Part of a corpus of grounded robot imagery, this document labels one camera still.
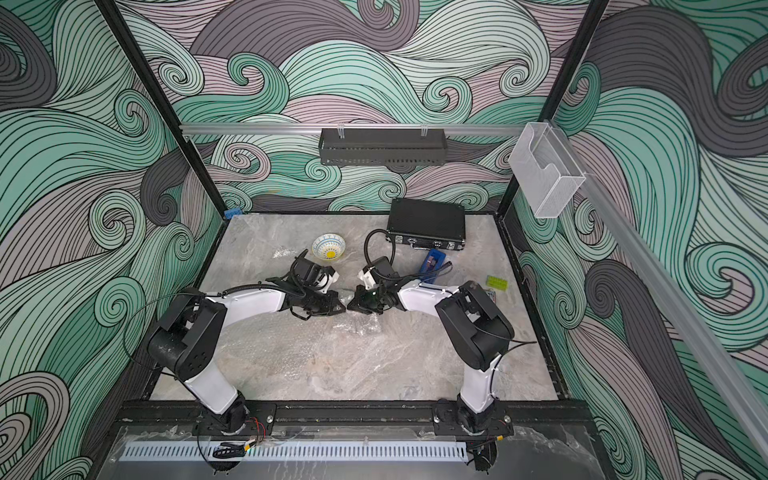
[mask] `bowl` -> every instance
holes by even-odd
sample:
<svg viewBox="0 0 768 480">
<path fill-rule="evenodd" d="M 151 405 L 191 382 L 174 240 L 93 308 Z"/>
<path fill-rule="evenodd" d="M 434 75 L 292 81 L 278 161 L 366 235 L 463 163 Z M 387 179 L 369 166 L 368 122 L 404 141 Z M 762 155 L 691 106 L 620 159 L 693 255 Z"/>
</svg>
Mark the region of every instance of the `bowl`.
<svg viewBox="0 0 768 480">
<path fill-rule="evenodd" d="M 335 233 L 320 235 L 312 242 L 312 253 L 322 260 L 335 260 L 341 257 L 345 248 L 344 239 Z"/>
</svg>

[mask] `wall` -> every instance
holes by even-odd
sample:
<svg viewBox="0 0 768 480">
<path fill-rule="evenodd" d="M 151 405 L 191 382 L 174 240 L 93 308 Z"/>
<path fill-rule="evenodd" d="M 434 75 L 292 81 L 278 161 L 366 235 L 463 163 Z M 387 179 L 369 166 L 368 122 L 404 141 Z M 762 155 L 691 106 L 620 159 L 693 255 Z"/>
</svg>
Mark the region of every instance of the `wall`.
<svg viewBox="0 0 768 480">
<path fill-rule="evenodd" d="M 612 12 L 555 119 L 764 397 L 767 29 L 768 2 Z M 589 199 L 535 220 L 518 194 L 515 212 L 567 384 L 590 403 L 619 476 L 768 478 Z"/>
<path fill-rule="evenodd" d="M 0 476 L 83 478 L 220 220 L 91 0 L 0 1 L 0 165 Z"/>
<path fill-rule="evenodd" d="M 538 117 L 588 1 L 120 0 L 182 122 L 521 124 Z M 626 0 L 633 5 L 642 0 Z M 317 137 L 199 137 L 244 210 L 494 210 L 513 139 L 457 137 L 447 167 L 325 167 Z"/>
</svg>

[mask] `black metal frame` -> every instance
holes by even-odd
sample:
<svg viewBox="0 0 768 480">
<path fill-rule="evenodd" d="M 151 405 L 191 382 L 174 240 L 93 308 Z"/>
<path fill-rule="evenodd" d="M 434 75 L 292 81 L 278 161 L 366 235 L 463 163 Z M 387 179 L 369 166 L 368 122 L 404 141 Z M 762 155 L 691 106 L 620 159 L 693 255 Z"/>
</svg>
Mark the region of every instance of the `black metal frame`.
<svg viewBox="0 0 768 480">
<path fill-rule="evenodd" d="M 458 423 L 447 418 L 446 412 L 456 408 L 455 401 L 290 401 L 272 402 L 247 400 L 246 406 L 252 417 L 266 427 L 267 435 L 279 438 L 311 438 L 313 431 L 326 427 L 408 427 L 417 435 L 427 432 L 437 436 L 452 436 L 467 442 L 469 447 L 485 441 L 486 436 L 466 435 Z M 100 452 L 93 458 L 88 480 L 98 475 L 112 445 L 126 426 L 168 428 L 188 425 L 195 435 L 211 436 L 217 440 L 243 440 L 257 434 L 254 426 L 247 425 L 238 435 L 223 436 L 211 429 L 204 408 L 194 401 L 131 401 L 123 405 L 109 430 Z M 615 480 L 616 473 L 604 447 L 597 426 L 586 402 L 581 400 L 499 402 L 494 412 L 494 425 L 490 435 L 508 435 L 512 426 L 537 427 L 553 425 L 582 425 L 589 435 L 592 449 L 608 480 Z"/>
<path fill-rule="evenodd" d="M 214 202 L 214 206 L 216 207 L 216 210 L 218 210 L 219 215 L 221 215 L 223 218 L 224 211 L 227 209 L 227 204 L 224 203 L 224 199 L 221 197 L 221 193 L 216 188 L 216 184 L 208 174 L 208 171 L 205 168 L 205 164 L 203 163 L 203 159 L 200 158 L 200 154 L 198 153 L 194 144 L 184 138 L 184 134 L 181 133 L 181 129 L 179 128 L 181 121 L 176 115 L 176 111 L 174 111 L 174 108 L 170 105 L 170 102 L 165 97 L 165 93 L 163 93 L 163 89 L 161 88 L 160 83 L 152 74 L 149 62 L 147 62 L 147 59 L 144 57 L 144 54 L 141 52 L 141 49 L 136 43 L 136 39 L 134 38 L 133 34 L 131 34 L 131 30 L 125 23 L 123 15 L 120 14 L 118 7 L 114 3 L 114 0 L 94 1 L 96 2 L 98 9 L 101 11 L 101 14 L 104 16 L 104 20 L 107 22 L 110 30 L 112 30 L 112 34 L 118 40 L 118 43 L 123 49 L 125 56 L 128 58 L 128 61 L 131 63 L 131 65 L 133 65 L 139 80 L 147 89 L 147 93 L 149 94 L 150 99 L 154 103 L 157 111 L 160 112 L 160 116 L 163 118 L 163 121 L 165 121 L 165 124 L 168 126 L 168 129 L 174 136 L 174 140 L 176 140 L 176 143 L 179 145 L 181 152 L 184 154 L 187 162 L 189 162 L 192 170 L 194 170 L 197 178 L 200 179 L 200 182 L 203 184 L 203 188 L 208 193 L 208 197 L 210 197 L 211 201 Z"/>
<path fill-rule="evenodd" d="M 135 38 L 128 29 L 125 20 L 120 14 L 118 7 L 114 0 L 95 0 L 96 5 L 99 7 L 104 19 L 112 30 L 115 38 L 120 43 L 128 60 L 133 65 L 138 77 L 147 89 L 151 100 L 154 102 L 156 108 L 159 110 L 161 117 L 167 124 L 174 139 L 179 144 L 187 161 L 190 163 L 194 172 L 197 174 L 200 182 L 203 184 L 210 199 L 214 202 L 214 206 L 219 213 L 223 216 L 223 212 L 227 209 L 226 204 L 221 197 L 219 190 L 216 188 L 215 183 L 207 173 L 205 164 L 199 155 L 199 152 L 195 148 L 194 144 L 187 140 L 181 132 L 179 125 L 180 120 L 176 115 L 170 102 L 166 99 L 157 79 L 152 74 L 151 68 L 144 57 L 143 53 L 139 49 Z M 568 50 L 566 61 L 563 64 L 562 69 L 558 73 L 551 93 L 545 102 L 544 107 L 541 110 L 539 121 L 551 120 L 557 111 L 566 89 L 571 83 L 571 79 L 578 70 L 581 64 L 581 59 L 584 57 L 589 41 L 594 34 L 595 29 L 598 26 L 604 10 L 608 4 L 608 0 L 592 0 L 588 6 L 587 12 L 581 25 L 578 29 L 574 40 L 571 43 L 571 47 Z M 528 315 L 533 325 L 535 334 L 539 341 L 539 346 L 544 354 L 545 361 L 547 363 L 552 383 L 555 391 L 558 394 L 559 400 L 557 401 L 537 401 L 537 402 L 500 402 L 501 409 L 498 414 L 495 415 L 509 415 L 511 423 L 514 425 L 526 425 L 535 426 L 543 423 L 578 423 L 586 426 L 588 433 L 593 442 L 593 448 L 596 452 L 601 467 L 604 470 L 604 474 L 610 480 L 615 477 L 615 472 L 611 467 L 610 458 L 608 457 L 601 438 L 598 434 L 597 428 L 592 420 L 592 415 L 586 403 L 566 399 L 568 397 L 567 386 L 561 370 L 559 369 L 557 359 L 554 355 L 551 343 L 546 333 L 541 317 L 538 313 L 538 308 L 535 303 L 535 299 L 532 297 L 531 292 L 525 282 L 525 278 L 522 273 L 522 269 L 518 262 L 517 256 L 512 248 L 509 232 L 504 224 L 504 217 L 507 214 L 509 207 L 513 201 L 515 194 L 517 193 L 519 184 L 516 178 L 512 178 L 508 184 L 508 187 L 502 197 L 498 209 L 467 212 L 467 214 L 492 214 L 494 216 L 499 236 L 502 239 L 505 252 L 509 258 L 509 262 L 512 266 L 515 280 L 517 281 L 518 288 L 520 289 L 525 308 L 528 311 Z M 338 215 L 386 215 L 388 211 L 379 212 L 323 212 L 323 211 L 253 211 L 247 213 L 254 214 L 338 214 Z M 212 245 L 210 252 L 208 253 L 203 266 L 200 269 L 194 285 L 199 286 L 205 277 L 210 263 L 213 260 L 215 253 L 218 250 L 221 239 L 228 227 L 229 222 L 225 220 L 222 224 L 217 238 Z M 123 409 L 118 413 L 117 420 L 113 424 L 108 433 L 108 437 L 104 442 L 104 447 L 96 455 L 94 460 L 94 467 L 90 470 L 88 478 L 95 478 L 99 471 L 99 465 L 106 459 L 106 455 L 109 449 L 117 438 L 117 435 L 121 427 L 126 425 L 158 425 L 159 423 L 181 423 L 181 424 L 198 424 L 202 428 L 201 433 L 205 434 L 204 424 L 204 411 L 202 407 L 196 402 L 191 401 L 149 401 L 150 395 L 157 383 L 160 373 L 154 372 L 147 383 L 142 400 L 130 401 L 124 404 Z M 332 426 L 332 425 L 407 425 L 407 426 L 424 426 L 429 427 L 432 431 L 439 435 L 456 435 L 459 439 L 462 438 L 461 432 L 457 431 L 457 425 L 452 425 L 450 422 L 434 422 L 434 418 L 438 415 L 438 408 L 445 408 L 445 403 L 437 401 L 424 401 L 424 402 L 387 402 L 387 401 L 371 401 L 371 402 L 354 402 L 354 401 L 337 401 L 337 402 L 261 402 L 261 401 L 247 401 L 249 410 L 256 416 L 264 425 L 268 425 L 270 432 L 273 431 L 275 425 L 281 426 Z M 267 422 L 267 417 L 272 416 L 274 421 Z"/>
</svg>

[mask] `aluminum rail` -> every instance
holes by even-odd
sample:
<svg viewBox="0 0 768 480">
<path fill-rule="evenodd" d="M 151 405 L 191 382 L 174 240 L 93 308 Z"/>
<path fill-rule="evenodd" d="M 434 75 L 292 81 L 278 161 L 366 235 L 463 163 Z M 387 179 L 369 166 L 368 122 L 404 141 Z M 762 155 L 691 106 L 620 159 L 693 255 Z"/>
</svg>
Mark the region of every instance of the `aluminum rail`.
<svg viewBox="0 0 768 480">
<path fill-rule="evenodd" d="M 184 135 L 320 135 L 324 128 L 413 128 L 442 129 L 446 135 L 517 137 L 524 124 L 291 124 L 267 122 L 199 122 L 181 124 Z"/>
</svg>

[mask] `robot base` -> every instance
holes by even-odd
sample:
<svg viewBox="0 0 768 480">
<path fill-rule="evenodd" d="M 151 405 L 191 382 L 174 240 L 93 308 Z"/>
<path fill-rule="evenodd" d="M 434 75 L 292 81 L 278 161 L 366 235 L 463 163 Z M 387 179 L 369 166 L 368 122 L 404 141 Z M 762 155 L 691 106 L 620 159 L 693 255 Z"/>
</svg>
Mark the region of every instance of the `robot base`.
<svg viewBox="0 0 768 480">
<path fill-rule="evenodd" d="M 481 435 L 488 430 L 491 425 L 491 421 L 495 417 L 496 408 L 498 407 L 498 399 L 494 399 L 493 403 L 480 413 L 475 413 L 470 409 L 462 400 L 462 396 L 459 395 L 456 398 L 456 406 L 458 410 L 456 416 L 458 417 L 458 423 L 469 435 Z"/>
<path fill-rule="evenodd" d="M 220 415 L 205 409 L 207 417 L 213 428 L 221 431 L 223 435 L 237 435 L 245 428 L 248 419 L 248 407 L 245 406 L 245 397 L 238 390 L 237 398 L 230 407 Z"/>
</svg>

